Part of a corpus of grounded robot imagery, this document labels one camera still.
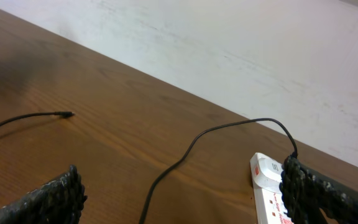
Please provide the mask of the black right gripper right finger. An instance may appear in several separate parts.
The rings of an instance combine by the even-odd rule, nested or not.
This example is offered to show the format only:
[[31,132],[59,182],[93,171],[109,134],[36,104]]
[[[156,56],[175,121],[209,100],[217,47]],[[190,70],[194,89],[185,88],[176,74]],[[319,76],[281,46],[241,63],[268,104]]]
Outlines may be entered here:
[[294,157],[282,165],[279,189],[293,223],[358,224],[358,191],[304,166]]

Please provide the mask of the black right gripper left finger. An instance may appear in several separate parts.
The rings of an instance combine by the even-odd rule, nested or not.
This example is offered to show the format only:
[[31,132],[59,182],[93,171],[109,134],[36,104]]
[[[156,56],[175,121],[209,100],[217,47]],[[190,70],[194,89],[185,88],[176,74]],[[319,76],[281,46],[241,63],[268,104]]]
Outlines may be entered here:
[[78,224],[86,199],[81,175],[71,165],[67,172],[0,208],[0,224]]

